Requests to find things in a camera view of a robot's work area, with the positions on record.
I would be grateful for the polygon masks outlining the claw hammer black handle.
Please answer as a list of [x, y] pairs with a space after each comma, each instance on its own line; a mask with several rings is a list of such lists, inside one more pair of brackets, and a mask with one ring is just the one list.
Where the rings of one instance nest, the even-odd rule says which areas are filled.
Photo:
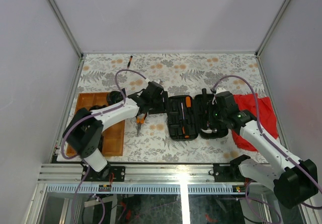
[[207, 99], [207, 89], [203, 88], [202, 89], [202, 103], [203, 103], [203, 116], [205, 119], [205, 123], [203, 124], [203, 127], [201, 128], [201, 131], [207, 134], [211, 133], [217, 133], [217, 129], [211, 129], [210, 128], [210, 122], [209, 122], [209, 113], [208, 113], [208, 99]]

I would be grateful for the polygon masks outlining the black plastic tool case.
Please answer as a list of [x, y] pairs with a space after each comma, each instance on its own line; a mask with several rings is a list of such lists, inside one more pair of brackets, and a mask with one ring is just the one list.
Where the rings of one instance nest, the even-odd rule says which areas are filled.
[[[189, 95], [180, 95], [172, 96], [168, 99], [168, 108], [167, 108], [167, 125], [169, 136], [174, 141], [188, 141], [194, 140], [198, 136], [203, 139], [217, 139], [222, 138], [228, 135], [228, 129], [219, 129], [217, 133], [207, 134], [201, 131], [205, 119], [203, 116], [203, 103], [202, 103], [202, 94], [198, 94], [195, 97], [191, 97], [192, 103], [192, 114], [190, 117], [187, 117], [187, 123], [189, 128], [190, 138], [184, 138], [181, 126], [181, 120], [183, 118], [181, 103], [184, 101], [185, 97]], [[210, 112], [210, 104], [212, 103], [214, 95], [207, 93], [208, 99], [208, 113]]]

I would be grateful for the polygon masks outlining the small precision screwdriver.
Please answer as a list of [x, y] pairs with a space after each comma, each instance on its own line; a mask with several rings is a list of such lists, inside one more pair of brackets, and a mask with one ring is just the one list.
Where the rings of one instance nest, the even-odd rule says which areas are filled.
[[129, 68], [130, 68], [130, 65], [131, 65], [132, 59], [133, 59], [133, 55], [131, 55], [131, 56], [130, 56], [130, 58], [129, 58], [129, 62], [128, 62], [128, 64], [127, 64], [127, 69], [129, 69]]

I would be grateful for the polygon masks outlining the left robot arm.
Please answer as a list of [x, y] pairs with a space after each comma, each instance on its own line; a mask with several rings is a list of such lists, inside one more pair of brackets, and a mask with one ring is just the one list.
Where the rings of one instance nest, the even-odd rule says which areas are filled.
[[93, 169], [94, 177], [99, 181], [107, 180], [110, 175], [109, 163], [98, 149], [102, 133], [123, 120], [160, 108], [163, 92], [163, 87], [152, 81], [139, 94], [131, 94], [111, 106], [93, 111], [81, 108], [63, 133], [63, 143], [68, 143]]

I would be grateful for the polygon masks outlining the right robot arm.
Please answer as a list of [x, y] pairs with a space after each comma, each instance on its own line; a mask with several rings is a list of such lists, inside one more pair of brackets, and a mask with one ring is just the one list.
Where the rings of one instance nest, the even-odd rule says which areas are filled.
[[288, 151], [250, 111], [239, 109], [231, 92], [218, 88], [212, 104], [215, 119], [247, 140], [269, 163], [269, 166], [264, 166], [244, 157], [229, 168], [233, 180], [240, 181], [246, 177], [264, 185], [289, 209], [318, 193], [315, 163], [303, 161]]

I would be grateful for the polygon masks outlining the large orange screwdriver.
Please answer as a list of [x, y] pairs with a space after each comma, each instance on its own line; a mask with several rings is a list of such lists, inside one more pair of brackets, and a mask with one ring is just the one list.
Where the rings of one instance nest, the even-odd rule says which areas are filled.
[[181, 126], [184, 138], [190, 138], [188, 123], [186, 119], [181, 120]]

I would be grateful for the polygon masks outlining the black orange handle screwdriver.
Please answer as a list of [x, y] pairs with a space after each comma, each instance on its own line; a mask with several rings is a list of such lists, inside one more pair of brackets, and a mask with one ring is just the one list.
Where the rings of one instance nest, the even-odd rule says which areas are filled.
[[191, 97], [186, 96], [184, 101], [181, 103], [181, 109], [183, 118], [187, 119], [187, 117], [190, 117], [192, 114], [192, 103], [191, 103]]

